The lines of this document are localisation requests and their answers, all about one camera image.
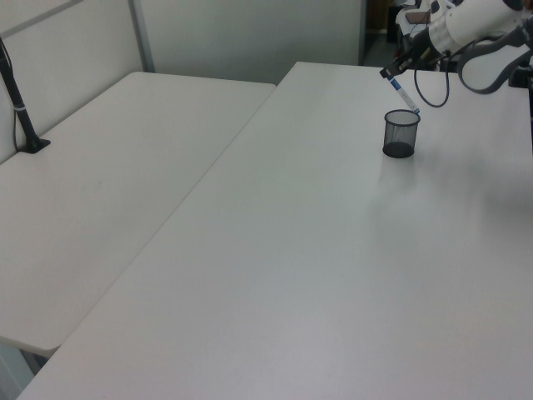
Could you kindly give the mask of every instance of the wall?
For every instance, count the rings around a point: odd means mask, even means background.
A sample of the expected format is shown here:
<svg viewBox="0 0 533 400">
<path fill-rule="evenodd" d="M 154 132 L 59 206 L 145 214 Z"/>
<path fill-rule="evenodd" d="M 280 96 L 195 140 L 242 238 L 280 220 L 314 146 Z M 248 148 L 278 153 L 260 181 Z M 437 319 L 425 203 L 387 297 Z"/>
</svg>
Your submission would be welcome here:
<svg viewBox="0 0 533 400">
<path fill-rule="evenodd" d="M 17 1 L 35 4 L 42 0 Z M 39 23 L 4 36 L 4 42 L 38 135 L 130 72 L 142 70 L 128 0 L 74 2 Z M 12 104 L 0 82 L 0 163 L 14 153 L 11 131 Z M 22 140 L 20 127 L 18 131 Z"/>
<path fill-rule="evenodd" d="M 358 64 L 363 3 L 134 0 L 156 72 L 275 84 L 296 61 Z"/>
</svg>

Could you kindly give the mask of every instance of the cable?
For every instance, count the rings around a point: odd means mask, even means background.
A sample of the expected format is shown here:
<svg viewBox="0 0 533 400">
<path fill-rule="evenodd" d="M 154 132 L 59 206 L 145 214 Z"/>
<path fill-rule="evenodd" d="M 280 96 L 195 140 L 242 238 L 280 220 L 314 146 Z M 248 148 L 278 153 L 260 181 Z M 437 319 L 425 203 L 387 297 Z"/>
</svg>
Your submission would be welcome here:
<svg viewBox="0 0 533 400">
<path fill-rule="evenodd" d="M 441 104 L 433 104 L 432 102 L 429 102 L 424 97 L 424 95 L 422 94 L 422 91 L 420 90 L 420 87 L 418 86 L 418 63 L 415 65 L 415 88 L 416 88 L 416 91 L 418 92 L 418 95 L 424 101 L 424 103 L 427 104 L 430 107 L 433 107 L 433 108 L 442 108 L 442 107 L 444 107 L 446 105 L 446 103 L 448 103 L 448 99 L 450 98 L 450 61 L 451 61 L 451 56 L 450 56 L 449 53 L 447 55 L 445 55 L 444 57 L 442 57 L 441 61 L 446 59 L 446 58 L 448 58 L 448 63 L 446 64 L 446 71 L 445 71 L 445 75 L 446 75 L 446 97 L 444 98 L 444 101 Z"/>
<path fill-rule="evenodd" d="M 6 55 L 7 62 L 9 63 L 9 69 L 11 70 L 11 73 L 13 72 L 13 64 L 11 63 L 11 58 L 9 57 L 9 53 L 7 52 L 6 45 L 3 44 L 3 40 L 0 37 L 0 47 L 2 47 L 3 53 Z"/>
<path fill-rule="evenodd" d="M 15 152 L 19 152 L 17 145 L 17 112 L 13 110 L 13 146 L 15 147 Z"/>
<path fill-rule="evenodd" d="M 9 57 L 9 52 L 7 52 L 6 45 L 3 44 L 3 40 L 0 37 L 0 47 L 2 48 L 3 53 L 6 55 L 7 63 L 9 64 L 9 69 L 13 73 L 13 64 L 11 63 L 11 58 Z M 19 152 L 17 145 L 17 112 L 13 109 L 13 146 L 15 147 L 15 152 Z"/>
<path fill-rule="evenodd" d="M 448 59 L 448 63 L 446 64 L 446 70 L 445 70 L 445 75 L 446 75 L 446 97 L 445 97 L 444 101 L 441 104 L 433 104 L 433 103 L 429 102 L 424 97 L 424 95 L 422 94 L 422 92 L 420 90 L 420 87 L 418 86 L 418 63 L 417 63 L 415 65 L 415 76 L 414 76 L 415 87 L 416 87 L 416 91 L 418 92 L 418 95 L 421 97 L 421 99 L 424 101 L 424 103 L 427 104 L 430 107 L 433 107 L 433 108 L 442 108 L 442 107 L 444 107 L 448 103 L 448 99 L 450 98 L 450 63 L 451 63 L 451 60 L 453 59 L 453 57 L 455 57 L 455 56 L 461 54 L 462 52 L 464 52 L 465 49 L 468 48 L 469 46 L 475 46 L 479 42 L 482 42 L 482 41 L 485 41 L 485 40 L 496 40 L 497 38 L 498 37 L 487 36 L 487 37 L 483 37 L 481 39 L 476 39 L 476 40 L 466 44 L 465 46 L 461 47 L 459 50 L 457 50 L 453 54 L 450 54 L 450 52 L 447 52 L 444 56 L 429 62 L 429 65 L 432 65 L 434 63 L 438 63 L 439 61 L 443 61 L 445 59 Z"/>
</svg>

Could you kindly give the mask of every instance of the marker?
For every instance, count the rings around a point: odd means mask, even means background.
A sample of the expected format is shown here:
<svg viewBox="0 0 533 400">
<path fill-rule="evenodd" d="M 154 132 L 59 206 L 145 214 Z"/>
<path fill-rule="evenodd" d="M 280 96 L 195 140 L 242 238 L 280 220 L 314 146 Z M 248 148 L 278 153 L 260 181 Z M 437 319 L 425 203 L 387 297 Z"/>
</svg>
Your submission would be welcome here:
<svg viewBox="0 0 533 400">
<path fill-rule="evenodd" d="M 395 80 L 392 75 L 388 75 L 386 78 L 389 80 L 392 87 L 396 89 L 396 92 L 401 96 L 401 98 L 403 98 L 404 102 L 406 102 L 412 112 L 419 114 L 420 109 L 416 106 L 415 102 L 413 102 L 413 99 L 409 97 L 407 92 L 403 90 L 403 87 L 400 86 L 400 83 L 398 83 L 398 81 Z"/>
</svg>

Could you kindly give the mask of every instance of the white table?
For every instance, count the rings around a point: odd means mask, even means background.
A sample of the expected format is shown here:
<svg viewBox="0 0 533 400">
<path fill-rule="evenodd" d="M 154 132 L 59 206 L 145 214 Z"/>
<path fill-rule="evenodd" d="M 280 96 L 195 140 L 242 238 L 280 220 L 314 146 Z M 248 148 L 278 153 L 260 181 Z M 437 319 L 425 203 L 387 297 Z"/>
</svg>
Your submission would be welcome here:
<svg viewBox="0 0 533 400">
<path fill-rule="evenodd" d="M 273 88 L 133 73 L 0 166 L 0 340 L 53 353 Z"/>
<path fill-rule="evenodd" d="M 395 160 L 378 71 L 297 64 L 20 399 L 529 398 L 527 92 L 451 76 Z"/>
</svg>

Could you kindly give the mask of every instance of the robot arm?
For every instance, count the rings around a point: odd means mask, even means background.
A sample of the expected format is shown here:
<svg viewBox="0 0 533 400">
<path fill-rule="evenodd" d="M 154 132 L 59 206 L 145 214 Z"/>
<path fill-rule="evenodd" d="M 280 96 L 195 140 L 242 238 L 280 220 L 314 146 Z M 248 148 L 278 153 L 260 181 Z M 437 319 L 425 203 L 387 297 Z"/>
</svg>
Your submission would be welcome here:
<svg viewBox="0 0 533 400">
<path fill-rule="evenodd" d="M 533 17 L 522 23 L 522 8 L 522 0 L 464 0 L 418 33 L 411 48 L 381 75 L 394 77 L 421 59 L 460 53 L 458 73 L 463 84 L 476 93 L 493 93 L 531 57 Z M 483 40 L 495 35 L 499 36 L 495 42 Z"/>
</svg>

